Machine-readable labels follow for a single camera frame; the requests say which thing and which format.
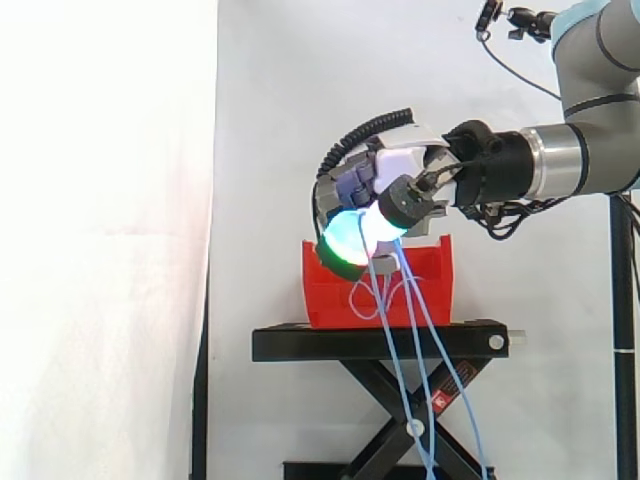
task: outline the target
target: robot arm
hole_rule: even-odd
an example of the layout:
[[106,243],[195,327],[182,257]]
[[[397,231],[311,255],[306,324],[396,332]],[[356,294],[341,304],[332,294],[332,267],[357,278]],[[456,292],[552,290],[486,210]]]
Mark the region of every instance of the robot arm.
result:
[[[485,5],[478,35],[496,18],[496,5],[501,2]],[[317,251],[325,265],[348,278],[364,271],[362,262],[348,275],[336,270],[337,257],[345,256],[336,257],[335,247],[347,242],[331,230],[344,211],[365,213],[358,228],[375,226],[368,228],[375,248],[367,254],[376,257],[384,256],[394,235],[426,234],[426,222],[443,215],[446,204],[464,212],[634,188],[640,170],[640,0],[582,2],[557,16],[523,10],[510,18],[520,33],[544,40],[550,28],[565,123],[494,133],[467,121],[437,138],[404,118],[373,122],[361,132],[366,138],[348,135],[352,143],[359,139],[361,151],[341,166],[341,158],[335,165],[325,161],[314,188],[314,215],[325,228]],[[339,156],[356,146],[347,142]],[[387,228],[381,227],[385,221]]]

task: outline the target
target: white curtain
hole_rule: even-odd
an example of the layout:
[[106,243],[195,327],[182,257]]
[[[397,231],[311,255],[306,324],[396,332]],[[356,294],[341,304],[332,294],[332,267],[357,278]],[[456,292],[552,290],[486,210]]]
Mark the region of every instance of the white curtain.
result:
[[215,0],[0,0],[0,478],[185,479]]

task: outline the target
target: coiled black cable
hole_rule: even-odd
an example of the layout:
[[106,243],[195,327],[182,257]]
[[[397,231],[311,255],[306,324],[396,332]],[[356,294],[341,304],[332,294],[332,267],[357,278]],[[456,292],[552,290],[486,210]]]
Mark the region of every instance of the coiled black cable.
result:
[[[318,168],[316,179],[323,175],[327,175],[331,170],[338,166],[342,159],[346,157],[351,150],[372,136],[410,123],[413,123],[413,112],[410,108],[404,108],[402,110],[396,110],[395,112],[379,115],[368,122],[357,126],[342,137],[340,141],[327,152],[320,164],[320,168]],[[311,191],[311,215],[313,217],[313,228],[316,231],[316,238],[319,239],[320,227],[318,226],[318,206],[316,203],[317,188],[318,182],[315,182]]]

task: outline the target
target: black pole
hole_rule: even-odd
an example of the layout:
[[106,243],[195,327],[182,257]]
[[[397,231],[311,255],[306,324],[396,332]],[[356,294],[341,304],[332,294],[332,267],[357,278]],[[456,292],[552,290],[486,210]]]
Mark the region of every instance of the black pole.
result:
[[209,408],[209,272],[196,375],[193,380],[193,416],[190,480],[207,480],[207,426]]
[[611,197],[609,213],[618,480],[638,480],[632,272],[634,239],[631,219],[621,198]]

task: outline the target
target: glowing green light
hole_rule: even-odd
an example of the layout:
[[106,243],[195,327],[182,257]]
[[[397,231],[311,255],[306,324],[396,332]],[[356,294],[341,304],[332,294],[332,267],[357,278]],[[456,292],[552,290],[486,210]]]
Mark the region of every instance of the glowing green light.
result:
[[378,247],[375,236],[364,229],[367,251],[362,245],[358,227],[361,211],[344,210],[333,217],[323,235],[333,253],[353,265],[367,265]]

